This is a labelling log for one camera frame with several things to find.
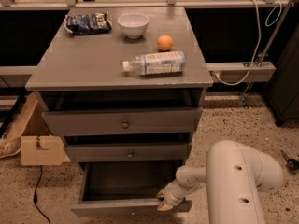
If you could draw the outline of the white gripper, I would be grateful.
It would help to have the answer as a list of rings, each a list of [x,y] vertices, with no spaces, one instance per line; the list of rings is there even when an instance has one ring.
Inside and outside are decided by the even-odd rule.
[[[158,211],[169,211],[173,206],[179,205],[185,196],[188,194],[190,188],[180,185],[177,181],[169,183],[164,189],[161,189],[157,194],[157,198],[164,198],[157,207]]]

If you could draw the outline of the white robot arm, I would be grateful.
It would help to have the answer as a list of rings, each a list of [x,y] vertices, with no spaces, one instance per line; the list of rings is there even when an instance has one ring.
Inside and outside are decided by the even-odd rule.
[[[283,184],[281,165],[271,156],[236,141],[223,140],[208,151],[201,168],[181,166],[160,190],[158,209],[168,211],[206,187],[209,224],[266,224],[259,198]]]

